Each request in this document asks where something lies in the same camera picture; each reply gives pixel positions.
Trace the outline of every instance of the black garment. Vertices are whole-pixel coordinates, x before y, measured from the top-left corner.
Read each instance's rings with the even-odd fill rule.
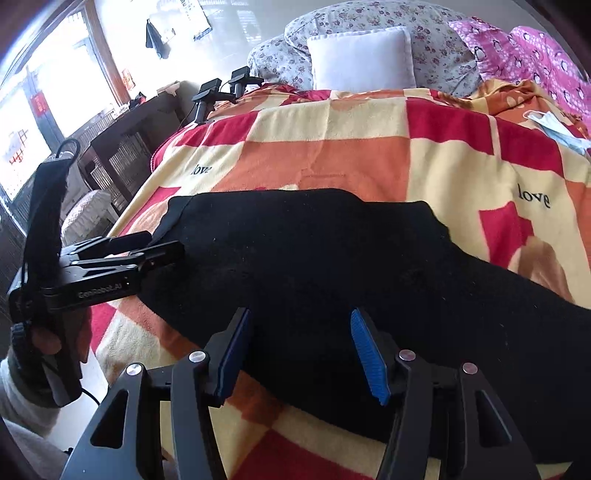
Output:
[[[198,345],[250,308],[243,369],[295,407],[388,440],[392,408],[371,396],[349,330],[363,306],[400,348],[478,365],[538,462],[586,447],[591,311],[464,253],[424,202],[341,190],[173,197],[154,234],[171,240],[186,260],[155,272],[140,299]]]
[[[153,48],[159,59],[166,60],[170,54],[170,47],[162,41],[162,36],[150,19],[146,20],[146,48]]]

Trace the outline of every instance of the colorful fleece blanket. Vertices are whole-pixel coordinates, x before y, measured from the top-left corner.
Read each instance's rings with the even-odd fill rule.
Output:
[[[590,164],[525,119],[529,110],[553,111],[587,135],[529,81],[489,80],[469,99],[428,89],[354,95],[266,85],[162,145],[112,235],[153,232],[173,195],[334,187],[367,202],[424,200],[462,250],[591,308]],[[160,367],[196,348],[136,297],[94,307],[92,328],[109,381],[131,362]],[[382,443],[283,404],[244,373],[211,412],[233,479],[374,478],[384,453]],[[166,404],[162,413],[172,453]],[[426,478],[438,468],[430,459]],[[551,478],[566,468],[540,471]]]

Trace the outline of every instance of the floral fabric cover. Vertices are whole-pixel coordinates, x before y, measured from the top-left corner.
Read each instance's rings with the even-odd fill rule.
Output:
[[[320,8],[291,21],[283,38],[255,47],[248,64],[270,83],[312,88],[306,40],[314,35],[405,26],[411,36],[414,75],[418,87],[467,96],[482,83],[472,52],[448,22],[468,17],[420,1],[354,0]]]
[[[476,17],[452,21],[450,26],[474,53],[484,80],[498,78],[516,84],[533,80],[591,129],[591,84],[547,33],[530,27],[505,33]]]

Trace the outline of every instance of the window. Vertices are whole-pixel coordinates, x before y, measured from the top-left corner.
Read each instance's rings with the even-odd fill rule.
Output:
[[[2,199],[13,202],[64,138],[115,104],[82,13],[74,13],[0,90]]]

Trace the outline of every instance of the white cushion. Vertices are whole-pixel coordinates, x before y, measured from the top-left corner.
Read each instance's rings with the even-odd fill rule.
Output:
[[[361,93],[417,86],[405,27],[316,35],[307,43],[315,90]]]

